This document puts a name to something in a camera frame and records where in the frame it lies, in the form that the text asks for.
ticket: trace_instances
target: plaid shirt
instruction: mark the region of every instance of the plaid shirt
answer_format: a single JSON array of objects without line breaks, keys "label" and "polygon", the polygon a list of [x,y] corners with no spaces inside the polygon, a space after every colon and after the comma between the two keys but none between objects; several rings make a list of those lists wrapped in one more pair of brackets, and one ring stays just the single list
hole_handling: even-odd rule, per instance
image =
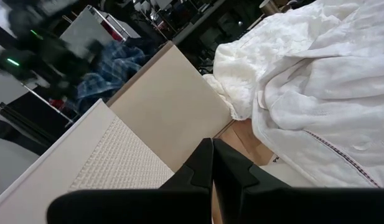
[{"label": "plaid shirt", "polygon": [[77,102],[68,107],[86,112],[98,99],[108,101],[151,58],[127,42],[110,42],[100,55],[98,68],[87,73],[77,88]]}]

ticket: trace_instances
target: red stitching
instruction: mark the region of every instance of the red stitching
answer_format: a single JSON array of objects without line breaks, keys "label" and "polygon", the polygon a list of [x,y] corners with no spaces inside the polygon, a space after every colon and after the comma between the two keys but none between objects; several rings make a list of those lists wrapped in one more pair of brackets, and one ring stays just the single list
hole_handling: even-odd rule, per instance
[{"label": "red stitching", "polygon": [[353,165],[364,177],[366,177],[372,184],[374,184],[376,187],[380,188],[380,186],[358,165],[356,162],[351,160],[349,156],[335,148],[334,146],[330,145],[330,143],[326,142],[325,140],[321,139],[319,136],[316,136],[315,134],[305,131],[306,133],[310,134],[312,137],[319,140],[321,143],[325,144],[327,147],[333,149],[338,155],[342,156],[346,161],[348,161],[351,165]]}]

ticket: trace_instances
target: wooden floor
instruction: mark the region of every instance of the wooden floor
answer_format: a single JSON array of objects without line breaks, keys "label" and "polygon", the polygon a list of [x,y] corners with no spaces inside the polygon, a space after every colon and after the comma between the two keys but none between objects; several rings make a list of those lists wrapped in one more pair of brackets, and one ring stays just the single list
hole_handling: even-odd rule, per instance
[{"label": "wooden floor", "polygon": [[[273,156],[273,152],[255,137],[250,119],[234,121],[218,135],[218,138],[222,139],[258,166],[268,164]],[[215,188],[212,195],[212,218],[214,224],[222,224]]]}]

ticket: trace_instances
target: white blanket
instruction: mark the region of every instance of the white blanket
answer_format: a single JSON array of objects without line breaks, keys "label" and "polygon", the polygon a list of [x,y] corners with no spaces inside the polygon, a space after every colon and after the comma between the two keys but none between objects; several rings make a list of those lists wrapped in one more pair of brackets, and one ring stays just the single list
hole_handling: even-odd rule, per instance
[{"label": "white blanket", "polygon": [[384,187],[384,0],[271,16],[221,45],[205,79],[316,185]]}]

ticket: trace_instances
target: white duvet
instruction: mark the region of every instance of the white duvet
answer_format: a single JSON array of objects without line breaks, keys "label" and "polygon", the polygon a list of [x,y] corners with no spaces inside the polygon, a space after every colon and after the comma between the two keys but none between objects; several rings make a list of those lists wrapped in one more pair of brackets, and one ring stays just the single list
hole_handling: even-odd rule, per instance
[{"label": "white duvet", "polygon": [[220,45],[204,78],[318,186],[384,187],[384,0],[317,0]]}]

